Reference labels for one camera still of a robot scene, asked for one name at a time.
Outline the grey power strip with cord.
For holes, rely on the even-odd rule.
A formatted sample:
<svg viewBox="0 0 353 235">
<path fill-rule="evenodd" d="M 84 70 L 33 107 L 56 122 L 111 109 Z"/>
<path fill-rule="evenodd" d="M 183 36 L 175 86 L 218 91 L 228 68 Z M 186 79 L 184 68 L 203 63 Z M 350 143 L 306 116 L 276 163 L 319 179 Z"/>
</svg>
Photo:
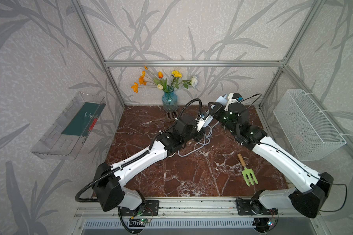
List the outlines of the grey power strip with cord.
<svg viewBox="0 0 353 235">
<path fill-rule="evenodd" d="M 197 152 L 198 150 L 202 149 L 203 147 L 207 146 L 210 144 L 212 135 L 213 135 L 213 129 L 219 124 L 219 122 L 215 123 L 213 126 L 208 125 L 208 133 L 205 133 L 203 136 L 203 141 L 202 142 L 197 142 L 197 144 L 199 145 L 199 147 L 193 149 L 192 151 L 186 153 L 186 154 L 181 154 L 180 151 L 178 151 L 178 156 L 179 157 L 187 157 L 195 152 Z"/>
</svg>

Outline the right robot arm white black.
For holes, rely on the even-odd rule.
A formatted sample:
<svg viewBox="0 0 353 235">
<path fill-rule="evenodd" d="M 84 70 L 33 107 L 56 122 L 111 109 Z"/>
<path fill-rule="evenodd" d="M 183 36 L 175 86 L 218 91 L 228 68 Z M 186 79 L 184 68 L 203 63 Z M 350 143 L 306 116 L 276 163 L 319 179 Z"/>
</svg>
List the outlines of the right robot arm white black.
<svg viewBox="0 0 353 235">
<path fill-rule="evenodd" d="M 261 214 L 263 210 L 295 209 L 308 218 L 315 218 L 329 196 L 333 177 L 302 164 L 263 129 L 250 125 L 248 117 L 242 115 L 247 110 L 241 103 L 233 106 L 232 110 L 225 110 L 222 104 L 210 102 L 208 113 L 232 132 L 234 140 L 264 158 L 294 185 L 284 190 L 258 191 L 249 203 L 252 211 Z"/>
</svg>

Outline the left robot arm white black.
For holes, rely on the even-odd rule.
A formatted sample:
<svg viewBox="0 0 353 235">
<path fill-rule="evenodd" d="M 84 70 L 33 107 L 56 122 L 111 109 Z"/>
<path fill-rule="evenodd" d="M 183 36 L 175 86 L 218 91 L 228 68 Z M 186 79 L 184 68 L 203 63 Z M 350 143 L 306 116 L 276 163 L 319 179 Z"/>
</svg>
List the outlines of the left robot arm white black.
<svg viewBox="0 0 353 235">
<path fill-rule="evenodd" d="M 173 156 L 188 141 L 194 139 L 199 142 L 212 119 L 207 113 L 198 118 L 188 115 L 178 117 L 174 125 L 157 135 L 149 147 L 118 163 L 99 165 L 92 189 L 102 210 L 106 212 L 115 207 L 143 210 L 146 200 L 138 191 L 127 189 L 126 184 L 152 164 Z"/>
</svg>

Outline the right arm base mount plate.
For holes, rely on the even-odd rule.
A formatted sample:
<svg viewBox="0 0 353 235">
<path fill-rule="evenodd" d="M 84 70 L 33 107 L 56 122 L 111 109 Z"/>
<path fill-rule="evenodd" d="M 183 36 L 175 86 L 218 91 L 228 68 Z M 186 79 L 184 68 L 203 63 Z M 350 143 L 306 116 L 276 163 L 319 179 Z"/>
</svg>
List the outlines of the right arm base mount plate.
<svg viewBox="0 0 353 235">
<path fill-rule="evenodd" d="M 278 215 L 277 208 L 267 209 L 257 199 L 236 198 L 235 204 L 238 215 L 272 217 Z"/>
</svg>

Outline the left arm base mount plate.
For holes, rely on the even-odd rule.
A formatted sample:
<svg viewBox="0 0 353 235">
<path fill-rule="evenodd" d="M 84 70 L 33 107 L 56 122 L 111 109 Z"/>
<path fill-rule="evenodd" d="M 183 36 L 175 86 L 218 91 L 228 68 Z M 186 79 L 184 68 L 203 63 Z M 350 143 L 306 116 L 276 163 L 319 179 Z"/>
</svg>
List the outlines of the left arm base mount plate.
<svg viewBox="0 0 353 235">
<path fill-rule="evenodd" d="M 159 200 L 146 200 L 137 209 L 130 210 L 119 207 L 122 216 L 157 216 L 159 212 Z"/>
</svg>

